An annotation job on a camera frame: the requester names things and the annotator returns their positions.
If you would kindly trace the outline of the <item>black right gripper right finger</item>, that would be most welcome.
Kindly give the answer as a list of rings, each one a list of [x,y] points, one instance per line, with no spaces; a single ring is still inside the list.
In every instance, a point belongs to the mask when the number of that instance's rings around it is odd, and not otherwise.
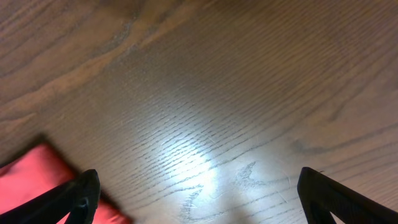
[[[308,223],[397,223],[397,212],[310,167],[302,168],[297,191]]]

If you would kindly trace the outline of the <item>red printed t-shirt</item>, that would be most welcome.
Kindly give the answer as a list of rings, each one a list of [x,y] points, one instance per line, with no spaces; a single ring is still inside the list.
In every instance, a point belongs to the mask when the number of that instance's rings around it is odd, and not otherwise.
[[[48,144],[33,147],[1,167],[1,215],[79,175]],[[132,220],[100,197],[93,223]]]

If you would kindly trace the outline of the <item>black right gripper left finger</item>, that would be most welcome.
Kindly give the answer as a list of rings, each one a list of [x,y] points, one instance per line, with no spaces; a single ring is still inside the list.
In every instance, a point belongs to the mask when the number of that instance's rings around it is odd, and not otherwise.
[[[100,180],[87,170],[48,192],[1,215],[1,223],[92,224],[100,199]]]

